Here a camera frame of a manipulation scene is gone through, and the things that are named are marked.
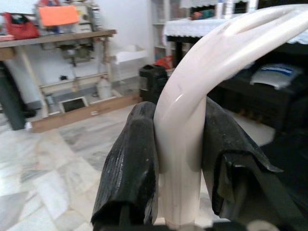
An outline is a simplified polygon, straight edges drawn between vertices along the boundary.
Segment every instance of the wooden table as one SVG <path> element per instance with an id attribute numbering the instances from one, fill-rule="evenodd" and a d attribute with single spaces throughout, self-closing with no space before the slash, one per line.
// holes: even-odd
<path id="1" fill-rule="evenodd" d="M 113 29 L 105 29 L 102 31 L 95 32 L 87 32 L 87 33 L 78 33 L 78 34 L 60 34 L 60 35 L 52 35 L 52 36 L 44 36 L 40 38 L 32 38 L 32 39 L 24 39 L 24 40 L 14 40 L 14 41 L 5 41 L 0 42 L 0 48 L 8 48 L 8 47 L 17 47 L 25 67 L 36 87 L 36 90 L 39 94 L 39 99 L 42 106 L 42 116 L 43 118 L 47 118 L 49 116 L 48 106 L 45 100 L 45 94 L 52 93 L 55 91 L 69 89 L 73 86 L 74 82 L 78 82 L 80 85 L 90 84 L 98 82 L 101 76 L 108 76 L 109 80 L 112 81 L 112 71 L 110 64 L 110 52 L 109 52 L 109 37 L 112 37 L 116 34 L 116 30 Z M 103 51 L 103 60 L 107 66 L 107 73 L 98 73 L 96 75 L 80 77 L 75 80 L 66 80 L 53 84 L 42 85 L 40 79 L 35 74 L 30 59 L 26 53 L 25 46 L 34 45 L 34 44 L 43 44 L 43 43 L 51 43 L 51 42 L 61 42 L 61 41 L 69 41 L 69 40 L 79 40 L 79 39 L 89 39 L 89 38 L 99 38 L 96 42 L 102 43 L 104 47 Z M 98 52 L 98 59 L 101 60 L 101 55 Z"/>
<path id="2" fill-rule="evenodd" d="M 115 94 L 118 98 L 112 98 L 105 101 L 97 101 L 89 105 L 88 107 L 80 108 L 68 113 L 53 115 L 49 113 L 48 105 L 45 100 L 45 94 L 49 94 L 56 91 L 61 91 L 65 89 L 71 89 L 75 83 L 78 85 L 93 84 L 101 80 L 101 77 L 108 77 L 109 81 L 113 81 L 112 70 L 111 70 L 111 58 L 109 51 L 109 38 L 116 34 L 116 30 L 105 29 L 101 31 L 88 32 L 88 33 L 78 33 L 78 34 L 61 34 L 61 35 L 52 35 L 45 36 L 40 38 L 25 39 L 25 40 L 14 40 L 0 42 L 0 55 L 1 48 L 10 48 L 16 47 L 21 54 L 23 62 L 26 66 L 26 69 L 36 87 L 37 92 L 39 93 L 39 99 L 42 107 L 42 117 L 31 122 L 31 127 L 33 132 L 43 132 L 53 128 L 58 128 L 67 124 L 71 124 L 82 119 L 90 118 L 97 116 L 112 110 L 123 108 L 140 101 L 138 94 L 123 96 Z M 34 44 L 43 44 L 43 43 L 55 43 L 69 40 L 79 40 L 79 39 L 89 39 L 97 38 L 94 41 L 103 45 L 103 52 L 97 52 L 99 62 L 106 64 L 107 72 L 97 73 L 95 75 L 78 77 L 76 79 L 64 80 L 61 82 L 56 82 L 52 84 L 42 85 L 40 79 L 35 74 L 29 57 L 26 53 L 25 46 L 34 45 Z"/>

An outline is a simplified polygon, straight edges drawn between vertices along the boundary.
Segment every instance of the lace tablecloth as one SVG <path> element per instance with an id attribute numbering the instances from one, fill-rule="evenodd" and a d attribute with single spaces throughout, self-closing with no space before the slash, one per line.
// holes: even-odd
<path id="1" fill-rule="evenodd" d="M 248 0 L 236 0 L 235 2 L 248 2 Z M 201 7 L 201 6 L 209 6 L 216 5 L 218 0 L 181 0 L 180 7 L 181 8 L 191 8 L 191 7 Z"/>
<path id="2" fill-rule="evenodd" d="M 166 36 L 178 37 L 203 37 L 217 26 L 226 22 L 227 19 L 204 19 L 194 20 L 181 19 L 169 21 L 164 28 L 164 43 L 167 44 Z M 288 43 L 308 44 L 308 30 L 288 41 Z"/>

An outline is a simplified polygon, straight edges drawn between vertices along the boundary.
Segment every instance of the white curved handle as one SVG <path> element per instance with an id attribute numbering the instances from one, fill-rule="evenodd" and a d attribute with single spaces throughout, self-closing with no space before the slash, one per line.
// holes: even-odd
<path id="1" fill-rule="evenodd" d="M 163 216 L 192 222 L 199 209 L 205 96 L 247 64 L 308 29 L 308 5 L 265 8 L 234 18 L 200 39 L 174 70 L 154 115 L 166 173 Z"/>

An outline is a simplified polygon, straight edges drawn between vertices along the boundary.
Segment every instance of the marble floor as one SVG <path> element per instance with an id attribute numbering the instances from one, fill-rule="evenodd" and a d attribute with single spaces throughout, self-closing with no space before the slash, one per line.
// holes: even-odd
<path id="1" fill-rule="evenodd" d="M 132 106 L 44 133 L 11 131 L 0 114 L 0 231 L 91 231 L 106 156 Z M 234 115 L 259 144 L 273 129 Z M 196 223 L 218 219 L 204 182 Z"/>

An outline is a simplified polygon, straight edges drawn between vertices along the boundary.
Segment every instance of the bottle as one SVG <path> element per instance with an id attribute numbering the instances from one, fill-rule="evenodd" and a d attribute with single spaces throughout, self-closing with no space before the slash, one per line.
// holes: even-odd
<path id="1" fill-rule="evenodd" d="M 103 20 L 101 15 L 101 9 L 99 5 L 92 4 L 92 15 L 93 15 L 93 24 L 94 24 L 94 31 L 103 30 Z"/>
<path id="2" fill-rule="evenodd" d="M 96 88 L 101 100 L 106 100 L 112 97 L 112 87 L 111 83 L 108 80 L 102 78 L 101 81 L 98 82 Z"/>
<path id="3" fill-rule="evenodd" d="M 215 5 L 215 18 L 221 19 L 223 15 L 223 7 L 224 7 L 224 1 L 218 0 L 218 3 Z"/>
<path id="4" fill-rule="evenodd" d="M 234 0 L 226 0 L 226 8 L 225 8 L 225 19 L 231 19 L 234 13 Z"/>
<path id="5" fill-rule="evenodd" d="M 256 11 L 258 9 L 258 0 L 249 0 L 247 3 L 247 13 Z"/>

